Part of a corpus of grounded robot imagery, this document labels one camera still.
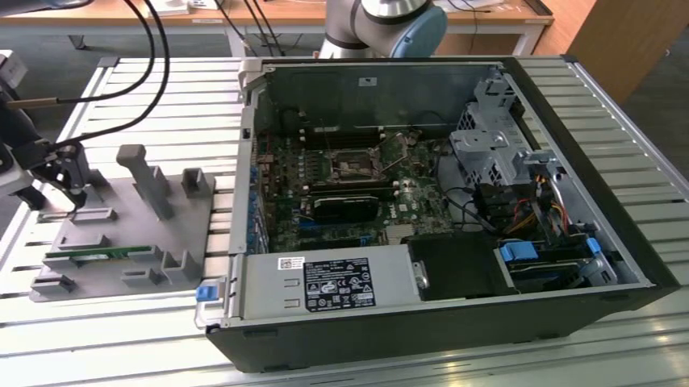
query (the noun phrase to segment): floor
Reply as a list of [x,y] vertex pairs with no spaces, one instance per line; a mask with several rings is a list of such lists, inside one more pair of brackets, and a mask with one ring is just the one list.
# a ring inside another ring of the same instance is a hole
[[[287,55],[308,56],[319,49],[322,36],[283,35],[280,44]],[[268,49],[250,36],[258,54]],[[147,57],[147,41],[140,36],[88,36],[87,50],[72,48],[67,36],[0,36],[0,48],[17,52],[29,68],[19,93],[23,98],[73,97],[91,78],[103,56]],[[172,35],[172,56],[228,56],[227,40],[220,35]],[[648,75],[638,90],[624,105],[625,112],[645,131],[661,151],[689,176],[689,29]],[[69,117],[71,106],[33,110],[32,118],[40,134],[55,139]],[[0,235],[12,219],[20,201],[0,198]]]

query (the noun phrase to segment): workbench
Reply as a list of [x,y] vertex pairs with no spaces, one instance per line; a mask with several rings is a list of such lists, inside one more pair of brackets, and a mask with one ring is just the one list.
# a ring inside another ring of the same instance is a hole
[[[586,71],[559,57],[519,58],[632,218],[685,286],[570,337],[290,372],[243,374],[194,322],[192,291],[36,304],[27,297],[59,223],[23,205],[0,242],[0,384],[15,385],[676,385],[689,377],[689,185]],[[235,58],[174,59],[151,117],[85,142],[91,166],[121,177],[120,144],[145,144],[167,176],[202,167],[216,178],[206,276],[227,273],[242,104]],[[97,68],[84,96],[141,75],[147,59]],[[80,104],[60,139],[135,118],[159,87],[162,63],[132,94]],[[534,129],[542,146],[546,140]],[[51,198],[56,193],[47,189]]]
[[[135,3],[147,15],[143,1],[135,0]],[[262,1],[260,4],[275,34],[324,34],[324,2],[271,0]],[[506,4],[511,9],[494,9],[491,13],[475,14],[477,33],[518,35],[514,55],[527,55],[534,50],[545,26],[553,23],[553,16],[539,15],[526,5],[525,0],[506,0]],[[223,7],[240,33],[258,34],[259,30],[243,2],[226,0]],[[447,17],[447,34],[474,34],[471,12],[451,12]],[[168,34],[226,35],[232,56],[247,55],[242,39],[219,10],[191,10],[188,15],[164,16],[163,23]],[[0,18],[0,35],[4,33],[68,35],[79,48],[83,47],[84,35],[143,35],[144,30],[121,0],[97,0],[89,6],[75,10],[51,10]]]

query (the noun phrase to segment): blue latch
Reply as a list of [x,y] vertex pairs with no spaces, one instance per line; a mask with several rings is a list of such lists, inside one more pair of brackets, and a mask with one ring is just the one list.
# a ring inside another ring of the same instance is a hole
[[591,249],[593,255],[597,255],[602,251],[601,245],[598,244],[598,241],[595,238],[586,239],[586,244],[589,245],[589,248]]
[[503,256],[503,261],[511,260],[537,260],[538,252],[531,242],[507,242],[501,248],[499,253]]
[[196,301],[218,301],[218,286],[199,286],[196,288]]

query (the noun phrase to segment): power supply label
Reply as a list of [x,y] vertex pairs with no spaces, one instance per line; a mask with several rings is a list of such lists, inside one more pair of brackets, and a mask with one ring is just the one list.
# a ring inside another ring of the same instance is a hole
[[368,258],[304,262],[303,279],[308,312],[375,306]]

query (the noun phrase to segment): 3d-printed holder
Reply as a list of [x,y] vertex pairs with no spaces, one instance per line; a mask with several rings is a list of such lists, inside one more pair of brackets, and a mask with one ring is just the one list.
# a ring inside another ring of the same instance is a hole
[[92,171],[89,201],[64,220],[31,286],[31,300],[159,293],[196,288],[203,276],[215,179],[186,169],[167,179],[143,145],[123,145],[117,163],[133,178]]

